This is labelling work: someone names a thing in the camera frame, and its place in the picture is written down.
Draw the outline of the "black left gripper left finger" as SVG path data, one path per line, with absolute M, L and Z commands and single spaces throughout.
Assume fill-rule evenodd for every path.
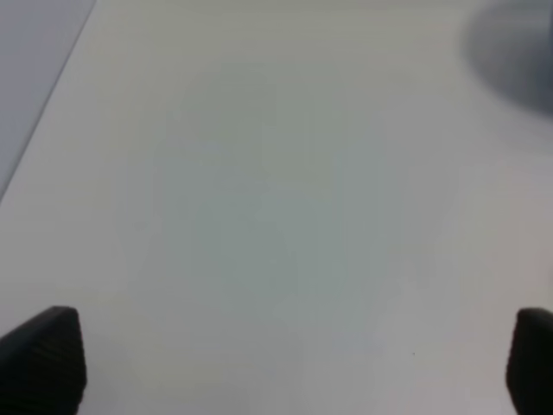
M 1 413 L 74 415 L 87 369 L 79 312 L 53 306 L 1 337 Z

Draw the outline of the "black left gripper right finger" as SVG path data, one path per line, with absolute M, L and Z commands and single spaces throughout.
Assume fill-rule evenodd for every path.
M 505 371 L 505 383 L 519 415 L 552 413 L 552 313 L 518 311 Z

